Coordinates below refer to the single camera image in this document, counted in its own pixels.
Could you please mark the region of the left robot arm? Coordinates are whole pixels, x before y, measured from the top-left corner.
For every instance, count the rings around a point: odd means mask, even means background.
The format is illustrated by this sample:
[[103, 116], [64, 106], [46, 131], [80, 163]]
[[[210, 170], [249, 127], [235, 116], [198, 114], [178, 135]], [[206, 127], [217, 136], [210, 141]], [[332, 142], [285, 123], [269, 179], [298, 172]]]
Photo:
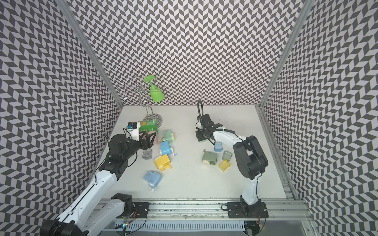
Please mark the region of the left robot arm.
[[129, 159], [139, 150], [153, 146], [156, 134], [114, 135], [108, 142], [109, 151], [99, 166], [94, 180], [80, 196], [56, 219], [46, 220], [39, 229], [41, 236], [98, 236], [117, 216], [129, 216], [133, 212], [132, 196], [116, 194], [96, 214], [95, 207], [105, 193], [121, 178], [129, 167]]

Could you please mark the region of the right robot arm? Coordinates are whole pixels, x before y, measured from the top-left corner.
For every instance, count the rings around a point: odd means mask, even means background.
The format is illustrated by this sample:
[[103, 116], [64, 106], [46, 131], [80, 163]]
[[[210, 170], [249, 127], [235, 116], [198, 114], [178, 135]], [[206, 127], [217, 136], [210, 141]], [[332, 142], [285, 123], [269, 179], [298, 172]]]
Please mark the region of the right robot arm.
[[258, 182], [268, 166], [268, 159], [255, 136], [244, 137], [235, 131], [226, 129], [221, 124], [214, 124], [208, 114], [199, 114], [197, 121], [201, 127], [196, 129], [198, 141], [214, 140], [233, 148], [234, 157], [240, 173], [250, 183], [241, 195], [241, 204], [255, 207], [261, 201], [258, 192]]

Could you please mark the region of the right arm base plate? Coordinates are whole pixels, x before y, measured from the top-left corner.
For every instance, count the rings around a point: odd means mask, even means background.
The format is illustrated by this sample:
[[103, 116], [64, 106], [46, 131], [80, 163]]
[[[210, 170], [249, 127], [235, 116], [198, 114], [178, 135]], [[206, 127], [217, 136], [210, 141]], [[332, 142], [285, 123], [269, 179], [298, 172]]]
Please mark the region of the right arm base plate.
[[254, 205], [246, 205], [241, 202], [228, 202], [227, 213], [228, 217], [231, 219], [242, 219], [242, 218], [262, 218], [266, 219], [269, 217], [269, 213], [264, 202], [257, 202]]

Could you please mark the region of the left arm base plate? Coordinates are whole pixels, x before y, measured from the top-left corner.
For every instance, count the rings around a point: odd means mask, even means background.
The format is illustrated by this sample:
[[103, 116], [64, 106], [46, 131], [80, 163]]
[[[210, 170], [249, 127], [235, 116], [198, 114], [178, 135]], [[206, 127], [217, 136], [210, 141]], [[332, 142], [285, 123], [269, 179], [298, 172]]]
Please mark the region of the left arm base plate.
[[149, 202], [134, 202], [133, 212], [136, 213], [134, 219], [146, 219], [149, 212]]

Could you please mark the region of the mint green pencil sharpener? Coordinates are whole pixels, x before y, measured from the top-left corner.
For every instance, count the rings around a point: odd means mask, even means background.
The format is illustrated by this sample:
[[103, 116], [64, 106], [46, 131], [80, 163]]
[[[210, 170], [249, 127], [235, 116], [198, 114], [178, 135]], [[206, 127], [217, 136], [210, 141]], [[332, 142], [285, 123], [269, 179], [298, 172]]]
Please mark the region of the mint green pencil sharpener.
[[163, 132], [162, 136], [159, 138], [159, 141], [161, 143], [165, 142], [165, 141], [167, 141], [168, 143], [175, 142], [174, 133], [170, 129], [169, 130], [165, 130]]

